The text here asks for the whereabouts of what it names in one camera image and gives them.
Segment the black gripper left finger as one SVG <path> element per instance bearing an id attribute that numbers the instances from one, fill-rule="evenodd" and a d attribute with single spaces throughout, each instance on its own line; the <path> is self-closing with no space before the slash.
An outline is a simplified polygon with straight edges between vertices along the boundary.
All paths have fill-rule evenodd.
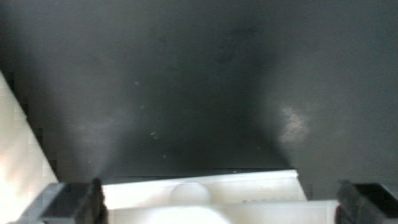
<path id="1" fill-rule="evenodd" d="M 68 183 L 39 215 L 45 224 L 108 224 L 101 180 Z"/>

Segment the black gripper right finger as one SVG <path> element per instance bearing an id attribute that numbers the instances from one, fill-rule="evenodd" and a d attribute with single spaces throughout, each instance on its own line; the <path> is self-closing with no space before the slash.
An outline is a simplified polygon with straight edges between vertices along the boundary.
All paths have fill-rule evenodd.
<path id="1" fill-rule="evenodd" d="M 398 185 L 341 182 L 336 224 L 398 224 Z"/>

